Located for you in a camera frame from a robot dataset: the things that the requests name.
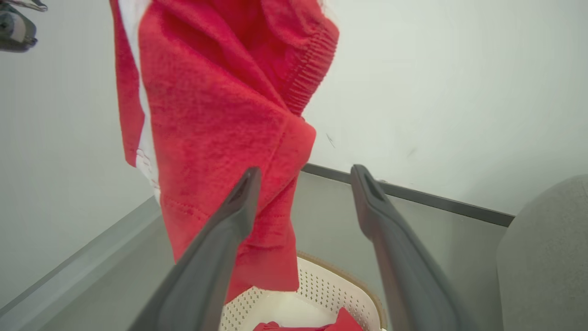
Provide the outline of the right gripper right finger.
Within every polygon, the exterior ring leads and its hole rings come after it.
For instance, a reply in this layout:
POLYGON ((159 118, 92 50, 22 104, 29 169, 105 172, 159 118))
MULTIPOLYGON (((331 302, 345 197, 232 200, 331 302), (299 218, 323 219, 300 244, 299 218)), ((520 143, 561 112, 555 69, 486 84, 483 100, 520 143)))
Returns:
POLYGON ((351 168, 362 233, 372 242, 395 331, 476 331, 477 323, 445 273, 369 170, 351 168))

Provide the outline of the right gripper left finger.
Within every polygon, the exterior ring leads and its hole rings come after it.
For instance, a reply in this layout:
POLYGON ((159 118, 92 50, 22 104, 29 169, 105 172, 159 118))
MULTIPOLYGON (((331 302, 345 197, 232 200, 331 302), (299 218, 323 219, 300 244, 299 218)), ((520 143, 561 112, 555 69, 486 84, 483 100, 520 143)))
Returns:
POLYGON ((248 168, 141 310, 131 331, 216 331, 238 247, 250 235, 262 174, 248 168))

